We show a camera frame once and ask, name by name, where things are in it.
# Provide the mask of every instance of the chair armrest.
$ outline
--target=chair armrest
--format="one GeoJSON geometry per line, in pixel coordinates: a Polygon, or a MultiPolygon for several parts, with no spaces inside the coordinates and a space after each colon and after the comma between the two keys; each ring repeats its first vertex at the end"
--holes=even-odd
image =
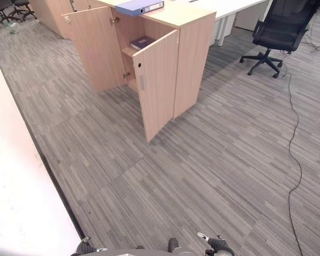
{"type": "Polygon", "coordinates": [[[264,30],[266,23],[263,21],[257,21],[254,31],[252,32],[252,37],[258,39],[264,30]]]}

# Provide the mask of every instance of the blue binder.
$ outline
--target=blue binder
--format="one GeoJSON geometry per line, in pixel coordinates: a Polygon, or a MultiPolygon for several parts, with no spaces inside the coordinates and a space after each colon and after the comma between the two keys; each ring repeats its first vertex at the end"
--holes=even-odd
{"type": "Polygon", "coordinates": [[[165,5],[162,0],[132,0],[115,6],[115,10],[119,13],[136,17],[138,15],[151,12],[165,5]]]}

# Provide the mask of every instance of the white wall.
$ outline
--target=white wall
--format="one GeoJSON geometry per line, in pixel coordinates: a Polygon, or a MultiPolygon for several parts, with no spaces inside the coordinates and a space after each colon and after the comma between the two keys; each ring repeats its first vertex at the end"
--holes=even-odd
{"type": "Polygon", "coordinates": [[[80,238],[0,70],[0,255],[71,255],[80,238]]]}

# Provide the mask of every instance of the door hinge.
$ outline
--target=door hinge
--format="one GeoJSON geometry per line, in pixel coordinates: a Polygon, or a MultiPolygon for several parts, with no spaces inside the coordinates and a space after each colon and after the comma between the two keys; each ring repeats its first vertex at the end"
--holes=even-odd
{"type": "Polygon", "coordinates": [[[110,22],[110,25],[112,26],[113,24],[116,24],[119,22],[119,17],[116,17],[114,19],[109,18],[109,22],[110,22]]]}
{"type": "Polygon", "coordinates": [[[127,72],[127,74],[123,74],[123,78],[127,78],[128,76],[130,76],[130,72],[127,72]]]}

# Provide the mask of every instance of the chair base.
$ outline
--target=chair base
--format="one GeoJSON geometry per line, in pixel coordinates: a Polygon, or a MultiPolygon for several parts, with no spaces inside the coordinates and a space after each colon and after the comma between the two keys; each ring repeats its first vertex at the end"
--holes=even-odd
{"type": "Polygon", "coordinates": [[[7,22],[10,22],[10,20],[21,21],[21,19],[18,19],[16,17],[11,16],[11,15],[6,15],[6,13],[3,10],[0,11],[0,16],[1,16],[0,24],[2,24],[4,22],[4,20],[6,20],[7,22]]]}
{"type": "Polygon", "coordinates": [[[276,71],[276,74],[273,75],[273,78],[278,78],[279,75],[279,70],[278,68],[274,65],[273,62],[278,62],[278,67],[282,67],[282,63],[283,60],[280,59],[275,59],[275,58],[271,58],[269,57],[269,54],[271,52],[271,49],[267,49],[266,53],[259,53],[257,56],[242,56],[241,59],[239,60],[240,63],[244,62],[244,59],[250,59],[250,60],[258,60],[258,62],[250,69],[250,71],[248,72],[248,75],[251,76],[252,72],[254,69],[256,69],[259,65],[266,63],[268,64],[273,70],[276,71]]]}
{"type": "Polygon", "coordinates": [[[25,8],[27,10],[17,9],[17,8],[14,7],[14,11],[11,12],[9,15],[13,16],[15,14],[20,14],[20,15],[22,15],[22,20],[23,21],[25,21],[26,17],[29,16],[29,15],[32,15],[35,19],[37,19],[37,17],[34,15],[34,11],[32,11],[28,5],[25,5],[25,8]]]}

